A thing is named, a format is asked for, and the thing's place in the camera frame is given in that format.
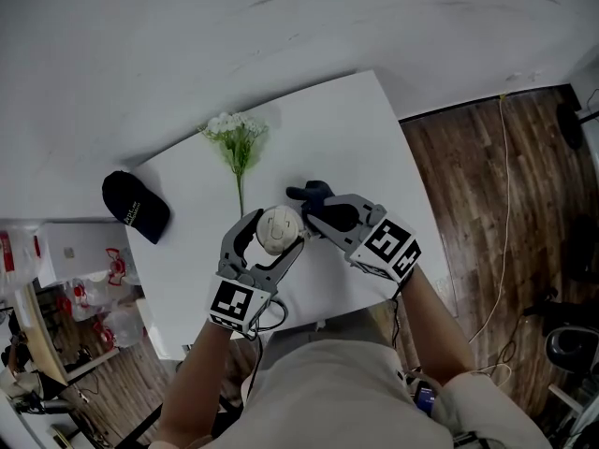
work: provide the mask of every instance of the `white shirt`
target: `white shirt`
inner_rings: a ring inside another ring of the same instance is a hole
[[[13,374],[9,368],[4,368],[0,372],[0,389],[11,399],[22,398],[33,392],[43,397],[39,375],[33,372]]]
[[[398,370],[395,351],[380,344],[311,342],[258,372],[241,418],[220,438],[190,447],[436,449],[452,448],[455,437],[470,432],[490,447],[551,447],[487,375],[454,378],[429,418],[410,399]],[[172,447],[155,442],[151,449]]]

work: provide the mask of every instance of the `black cable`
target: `black cable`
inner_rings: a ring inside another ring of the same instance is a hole
[[[92,393],[94,396],[97,396],[98,394],[100,394],[100,380],[97,379],[97,375],[94,372],[92,372],[91,375],[95,377],[95,392],[91,389],[88,389],[87,387],[78,387],[78,390],[80,392],[87,391],[89,393]]]
[[[287,316],[289,315],[289,311],[287,309],[287,306],[282,302],[282,301],[278,301],[277,299],[272,299],[270,301],[271,303],[275,303],[276,305],[278,305],[282,310],[283,310],[283,319],[277,323],[274,326],[269,326],[269,327],[257,327],[257,332],[259,333],[263,333],[265,331],[272,331],[273,329],[279,327],[282,323],[285,322],[285,320],[287,319]]]
[[[589,106],[589,104],[591,103],[592,98],[595,96],[595,94],[599,92],[599,88],[595,88],[594,91],[591,93],[591,96],[589,96],[589,99],[587,100],[587,111],[589,112],[589,114],[591,114],[591,107]]]
[[[243,334],[243,333],[241,333],[241,334],[243,335],[244,338],[246,338],[248,341],[251,341],[251,342],[255,341],[256,338],[258,337],[258,333],[257,333],[257,331],[255,329],[254,329],[254,336],[252,336],[252,337],[250,337],[247,334]]]
[[[397,322],[397,312],[400,308],[400,303],[397,299],[391,299],[391,302],[395,305],[395,311],[393,312],[393,338],[391,339],[391,344],[393,345],[393,349],[397,349],[397,337],[400,334],[400,325]]]
[[[512,334],[510,334],[510,336],[509,336],[509,341],[505,344],[505,346],[502,348],[502,350],[497,355],[497,360],[495,361],[495,364],[492,366],[492,370],[489,374],[490,377],[493,377],[495,370],[497,370],[497,367],[500,364],[509,363],[516,355],[516,350],[518,349],[518,343],[516,342],[516,340],[514,338],[516,336],[516,332],[518,331],[518,327],[519,327],[520,321],[523,316],[524,316],[524,313],[521,313],[520,316],[518,316],[518,320],[516,321],[516,325],[514,326],[514,329],[512,330]],[[505,357],[505,355],[507,354],[507,351],[510,348],[512,348],[512,353],[509,355],[509,357]]]
[[[412,275],[408,276],[408,278],[406,278],[404,281],[407,282],[407,280],[409,280],[411,276]],[[393,312],[393,336],[391,337],[391,344],[393,345],[393,349],[397,349],[397,337],[400,334],[400,324],[397,321],[397,313],[400,309],[400,303],[397,300],[397,297],[400,295],[400,292],[405,286],[405,282],[397,285],[397,290],[395,291],[395,294],[391,297],[391,302],[395,307],[395,311]]]
[[[247,390],[247,399],[249,399],[250,393],[252,392],[252,388],[254,387],[254,380],[256,379],[256,373],[258,372],[258,367],[260,366],[260,361],[262,360],[262,340],[257,335],[257,329],[258,329],[259,321],[260,321],[260,318],[258,318],[257,321],[256,321],[256,335],[254,336],[254,340],[256,338],[258,339],[258,358],[257,358],[257,361],[256,361],[256,366],[254,367],[254,372],[252,373],[252,379],[250,381],[250,387]]]

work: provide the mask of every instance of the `floor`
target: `floor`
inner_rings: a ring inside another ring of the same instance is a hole
[[[92,317],[76,322],[68,312],[57,311],[55,309],[56,299],[63,296],[64,293],[60,286],[37,296],[40,307],[48,308],[48,311],[43,312],[44,321],[61,362],[63,364],[75,363],[79,357],[77,351],[81,346],[85,346],[92,357],[104,354],[109,346],[102,342],[94,331],[94,324],[99,319]]]
[[[473,342],[476,362],[493,364],[508,341],[521,311],[549,287],[560,298],[580,301],[595,288],[570,281],[562,272],[570,224],[580,213],[599,216],[598,190],[587,148],[570,150],[555,121],[555,108],[568,96],[563,88],[508,96],[502,102],[511,179],[509,241],[505,253],[504,293],[488,328]],[[437,112],[402,123],[426,186],[451,270],[458,321],[472,337],[484,324],[498,295],[502,275],[506,180],[504,136],[499,100]],[[373,308],[389,338],[393,312],[389,304]],[[398,353],[405,367],[417,366],[402,304]],[[547,386],[565,377],[547,362],[541,322],[520,324],[518,348],[510,366],[513,376],[502,389],[535,417],[548,404]],[[254,354],[247,341],[231,342],[224,394],[237,401],[239,385],[250,373]],[[65,395],[76,402],[112,443],[125,436],[161,402],[174,367],[156,358],[146,340],[124,350],[95,372],[99,396],[76,388]],[[505,381],[507,369],[494,375]],[[95,376],[78,388],[95,390]],[[155,427],[143,437],[153,438]]]

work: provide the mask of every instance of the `green stem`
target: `green stem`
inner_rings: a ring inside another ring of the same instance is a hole
[[[241,212],[241,218],[243,218],[243,190],[241,189],[241,174],[236,174],[235,178],[237,180],[237,194],[240,198],[240,212]]]

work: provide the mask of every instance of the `black cap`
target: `black cap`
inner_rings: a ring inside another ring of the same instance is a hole
[[[115,171],[104,179],[102,196],[117,220],[133,226],[153,244],[158,242],[167,226],[170,210],[138,178]]]

